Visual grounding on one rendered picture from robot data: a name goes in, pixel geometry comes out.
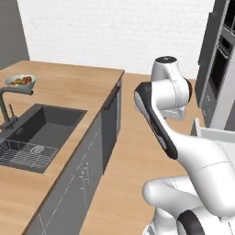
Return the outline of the dark grey tap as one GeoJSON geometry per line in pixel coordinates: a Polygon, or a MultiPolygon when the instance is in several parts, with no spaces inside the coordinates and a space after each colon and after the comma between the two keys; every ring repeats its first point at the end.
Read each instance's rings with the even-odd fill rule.
{"type": "Polygon", "coordinates": [[[18,121],[18,117],[15,114],[12,114],[12,117],[9,117],[6,111],[6,105],[3,99],[3,93],[18,93],[18,94],[25,94],[25,95],[33,95],[32,89],[21,89],[21,88],[14,88],[14,87],[2,87],[0,88],[0,109],[2,111],[4,117],[4,123],[0,126],[2,131],[9,129],[13,126],[15,122],[18,121]]]}

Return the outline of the grey cupboard door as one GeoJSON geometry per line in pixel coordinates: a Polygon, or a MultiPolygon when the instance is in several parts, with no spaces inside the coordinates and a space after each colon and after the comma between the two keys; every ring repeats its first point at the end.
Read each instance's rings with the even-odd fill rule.
{"type": "Polygon", "coordinates": [[[77,173],[47,222],[38,213],[25,235],[79,235],[86,212],[85,177],[81,190],[81,172],[77,173]]]}
{"type": "Polygon", "coordinates": [[[102,128],[101,128],[101,114],[98,114],[95,118],[94,123],[85,134],[84,138],[84,156],[79,168],[76,173],[84,171],[86,179],[85,164],[89,162],[89,173],[90,173],[90,184],[85,180],[85,201],[86,201],[86,212],[88,211],[95,190],[99,184],[100,178],[103,173],[102,164],[102,128]]]}

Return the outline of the grey tall cupboard run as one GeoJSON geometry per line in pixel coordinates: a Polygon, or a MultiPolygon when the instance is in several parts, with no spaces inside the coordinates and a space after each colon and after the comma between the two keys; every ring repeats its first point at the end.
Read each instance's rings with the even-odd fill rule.
{"type": "Polygon", "coordinates": [[[196,101],[201,108],[207,128],[235,131],[235,86],[226,87],[215,99],[209,75],[216,54],[220,36],[235,45],[235,33],[224,27],[229,0],[215,0],[213,11],[208,15],[207,26],[198,59],[199,70],[196,78],[196,101]]]}

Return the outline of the orange and red fruit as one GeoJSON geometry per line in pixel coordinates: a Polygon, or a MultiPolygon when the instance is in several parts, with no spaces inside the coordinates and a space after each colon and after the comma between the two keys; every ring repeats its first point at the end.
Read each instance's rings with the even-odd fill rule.
{"type": "Polygon", "coordinates": [[[31,82],[32,82],[32,77],[31,76],[24,76],[22,78],[17,77],[10,84],[11,85],[26,85],[26,84],[30,84],[31,82]]]}

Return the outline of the black built-in microwave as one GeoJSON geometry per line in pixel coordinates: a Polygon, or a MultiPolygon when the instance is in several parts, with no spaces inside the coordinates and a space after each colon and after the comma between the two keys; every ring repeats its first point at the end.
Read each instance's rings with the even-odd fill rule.
{"type": "Polygon", "coordinates": [[[235,33],[235,0],[229,0],[224,27],[231,33],[235,33]]]}

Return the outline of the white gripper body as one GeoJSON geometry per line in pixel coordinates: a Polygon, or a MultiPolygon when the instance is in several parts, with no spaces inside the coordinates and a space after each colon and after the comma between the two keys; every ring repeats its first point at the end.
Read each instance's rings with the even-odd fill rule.
{"type": "Polygon", "coordinates": [[[160,110],[164,118],[172,118],[177,120],[185,119],[185,106],[165,108],[160,110]]]}

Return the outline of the dark grey sink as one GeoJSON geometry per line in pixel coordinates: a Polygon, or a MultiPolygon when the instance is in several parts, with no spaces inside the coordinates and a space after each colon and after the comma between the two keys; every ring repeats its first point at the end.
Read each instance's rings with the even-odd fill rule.
{"type": "Polygon", "coordinates": [[[57,148],[59,152],[85,114],[82,109],[35,104],[1,132],[0,139],[57,148]]]}

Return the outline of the dark grey dishwasher door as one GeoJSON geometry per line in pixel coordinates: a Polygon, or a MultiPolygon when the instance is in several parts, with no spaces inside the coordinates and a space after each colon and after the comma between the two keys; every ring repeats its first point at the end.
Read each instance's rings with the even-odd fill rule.
{"type": "Polygon", "coordinates": [[[117,104],[118,96],[115,95],[102,110],[103,171],[106,170],[106,166],[117,140],[117,104]]]}

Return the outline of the pale bowl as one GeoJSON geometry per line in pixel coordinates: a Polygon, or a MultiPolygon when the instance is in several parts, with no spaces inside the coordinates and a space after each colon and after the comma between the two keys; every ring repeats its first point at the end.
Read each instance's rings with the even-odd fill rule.
{"type": "Polygon", "coordinates": [[[5,78],[5,85],[8,87],[32,89],[37,78],[32,74],[19,74],[5,78]]]}

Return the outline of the black built-in oven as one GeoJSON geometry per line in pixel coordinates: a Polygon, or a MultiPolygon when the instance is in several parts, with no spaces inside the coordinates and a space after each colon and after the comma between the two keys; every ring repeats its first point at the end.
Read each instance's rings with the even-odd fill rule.
{"type": "Polygon", "coordinates": [[[226,87],[235,86],[235,45],[224,36],[218,39],[209,83],[215,99],[219,98],[226,87]]]}

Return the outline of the white open drawer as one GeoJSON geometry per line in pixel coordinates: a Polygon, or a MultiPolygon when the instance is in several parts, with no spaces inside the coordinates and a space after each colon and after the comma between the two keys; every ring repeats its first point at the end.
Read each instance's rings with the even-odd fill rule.
{"type": "Polygon", "coordinates": [[[235,131],[201,127],[199,125],[199,119],[193,117],[191,135],[214,140],[226,151],[229,157],[235,161],[235,131]]]}

